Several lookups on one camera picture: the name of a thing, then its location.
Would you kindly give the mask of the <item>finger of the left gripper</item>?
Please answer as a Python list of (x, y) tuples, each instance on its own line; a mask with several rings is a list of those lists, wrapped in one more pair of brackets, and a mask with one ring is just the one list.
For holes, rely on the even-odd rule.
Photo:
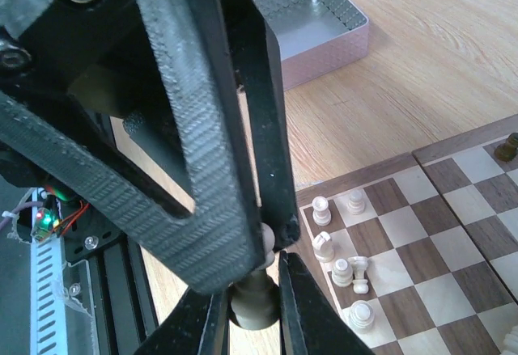
[(83, 151), (1, 83), (1, 140), (44, 176), (89, 201), (201, 294), (264, 261), (235, 70), (220, 0), (136, 0), (166, 101), (122, 118), (172, 147), (173, 178), (195, 202), (171, 213)]
[(299, 240), (300, 229), (278, 40), (253, 0), (220, 1), (231, 58), (247, 98), (261, 220), (273, 229), (279, 251)]

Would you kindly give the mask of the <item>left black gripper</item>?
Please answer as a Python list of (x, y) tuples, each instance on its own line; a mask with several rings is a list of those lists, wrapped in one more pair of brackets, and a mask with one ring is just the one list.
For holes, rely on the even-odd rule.
[(1, 0), (3, 89), (171, 213), (184, 206), (97, 132), (87, 110), (125, 118), (166, 95), (136, 0)]

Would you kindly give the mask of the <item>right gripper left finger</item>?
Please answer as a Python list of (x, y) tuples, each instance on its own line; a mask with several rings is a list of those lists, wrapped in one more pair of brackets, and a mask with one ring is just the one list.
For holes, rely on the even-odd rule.
[(136, 354), (229, 354), (228, 291), (200, 295), (188, 288)]

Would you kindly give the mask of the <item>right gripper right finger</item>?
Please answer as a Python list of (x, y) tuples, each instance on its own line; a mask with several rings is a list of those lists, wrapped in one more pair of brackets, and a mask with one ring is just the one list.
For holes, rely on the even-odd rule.
[(281, 251), (278, 262), (281, 354), (371, 354), (329, 304), (306, 264)]

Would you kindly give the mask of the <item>white pawn passed between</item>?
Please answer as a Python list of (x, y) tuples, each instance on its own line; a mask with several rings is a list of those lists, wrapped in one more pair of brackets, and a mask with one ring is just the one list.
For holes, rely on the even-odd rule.
[(265, 223), (261, 224), (265, 262), (231, 289), (231, 320), (249, 331), (266, 329), (280, 316), (278, 286), (266, 269), (274, 263), (275, 236)]

